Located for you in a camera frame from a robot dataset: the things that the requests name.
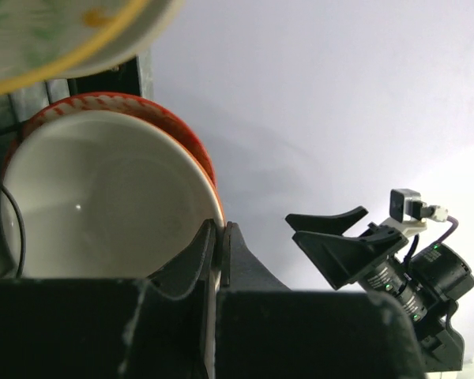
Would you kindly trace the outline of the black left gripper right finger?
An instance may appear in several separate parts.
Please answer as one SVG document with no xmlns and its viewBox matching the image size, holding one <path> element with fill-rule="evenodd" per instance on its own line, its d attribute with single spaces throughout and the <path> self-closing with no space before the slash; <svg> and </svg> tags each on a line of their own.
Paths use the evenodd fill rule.
<svg viewBox="0 0 474 379">
<path fill-rule="evenodd" d="M 237 223 L 228 222 L 220 253 L 220 288 L 231 291 L 288 291 L 250 251 Z"/>
</svg>

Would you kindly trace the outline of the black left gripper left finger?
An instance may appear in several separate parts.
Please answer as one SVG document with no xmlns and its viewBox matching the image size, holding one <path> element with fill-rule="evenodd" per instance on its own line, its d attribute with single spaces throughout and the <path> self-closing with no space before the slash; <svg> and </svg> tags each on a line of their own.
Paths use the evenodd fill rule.
<svg viewBox="0 0 474 379">
<path fill-rule="evenodd" d="M 204 220 L 192 241 L 150 277 L 155 306 L 148 349 L 164 378 L 213 377 L 217 226 Z"/>
</svg>

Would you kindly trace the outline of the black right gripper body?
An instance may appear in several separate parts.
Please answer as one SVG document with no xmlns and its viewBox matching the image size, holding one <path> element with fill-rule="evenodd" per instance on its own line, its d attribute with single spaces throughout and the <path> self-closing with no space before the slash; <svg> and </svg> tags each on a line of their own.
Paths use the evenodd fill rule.
<svg viewBox="0 0 474 379">
<path fill-rule="evenodd" d="M 385 226 L 374 226 L 363 237 L 345 238 L 337 251 L 341 273 L 336 275 L 335 288 L 358 283 L 367 291 L 383 291 L 397 297 L 406 280 L 396 253 L 406 244 L 406 237 Z"/>
</svg>

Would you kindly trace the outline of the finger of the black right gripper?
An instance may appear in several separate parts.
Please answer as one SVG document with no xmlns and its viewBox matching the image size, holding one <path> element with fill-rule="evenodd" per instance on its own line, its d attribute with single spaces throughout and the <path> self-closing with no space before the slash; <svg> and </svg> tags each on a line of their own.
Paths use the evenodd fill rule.
<svg viewBox="0 0 474 379">
<path fill-rule="evenodd" d="M 285 217 L 285 220 L 295 232 L 344 233 L 367 214 L 368 211 L 363 206 L 358 206 L 351 211 L 335 216 L 315 216 L 291 213 Z"/>
<path fill-rule="evenodd" d="M 334 290 L 356 282 L 379 258 L 365 238 L 297 231 L 292 239 Z"/>
</svg>

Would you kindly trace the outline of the white pinkish bowl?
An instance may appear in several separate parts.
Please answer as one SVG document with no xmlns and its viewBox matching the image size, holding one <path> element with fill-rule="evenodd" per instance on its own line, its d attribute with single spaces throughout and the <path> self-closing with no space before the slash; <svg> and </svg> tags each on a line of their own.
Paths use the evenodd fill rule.
<svg viewBox="0 0 474 379">
<path fill-rule="evenodd" d="M 224 225 L 217 191 L 176 139 L 139 118 L 83 111 L 26 137 L 6 167 L 2 226 L 30 278 L 138 278 L 165 265 L 203 221 Z"/>
</svg>

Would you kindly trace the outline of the red pattern blue zigzag bowl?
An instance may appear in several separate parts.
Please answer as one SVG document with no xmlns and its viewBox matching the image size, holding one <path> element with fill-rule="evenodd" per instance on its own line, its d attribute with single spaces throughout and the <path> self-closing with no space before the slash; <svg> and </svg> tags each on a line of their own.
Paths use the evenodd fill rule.
<svg viewBox="0 0 474 379">
<path fill-rule="evenodd" d="M 88 92 L 66 97 L 52 103 L 34 114 L 19 129 L 20 136 L 15 138 L 6 153 L 2 165 L 1 177 L 6 176 L 9 163 L 21 142 L 42 125 L 83 111 L 113 111 L 140 118 L 176 139 L 206 172 L 213 188 L 217 189 L 213 162 L 197 134 L 176 114 L 149 99 L 121 92 Z"/>
</svg>

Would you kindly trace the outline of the cream floral seahorse bowl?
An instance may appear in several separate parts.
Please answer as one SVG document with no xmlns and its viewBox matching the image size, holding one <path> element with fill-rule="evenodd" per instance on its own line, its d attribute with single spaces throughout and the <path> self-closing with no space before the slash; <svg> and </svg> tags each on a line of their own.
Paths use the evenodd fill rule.
<svg viewBox="0 0 474 379">
<path fill-rule="evenodd" d="M 118 66 L 147 49 L 182 5 L 0 0 L 0 95 Z"/>
</svg>

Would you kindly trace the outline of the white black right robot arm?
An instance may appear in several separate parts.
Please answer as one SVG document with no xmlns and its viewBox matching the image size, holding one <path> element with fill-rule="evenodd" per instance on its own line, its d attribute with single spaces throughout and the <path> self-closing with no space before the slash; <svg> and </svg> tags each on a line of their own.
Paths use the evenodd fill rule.
<svg viewBox="0 0 474 379">
<path fill-rule="evenodd" d="M 459 299 L 474 288 L 467 263 L 439 238 L 420 252 L 426 220 L 389 217 L 357 237 L 345 232 L 367 214 L 359 206 L 336 216 L 289 214 L 295 244 L 334 290 L 357 283 L 395 298 L 414 328 L 427 373 L 461 370 L 462 335 L 451 325 Z"/>
</svg>

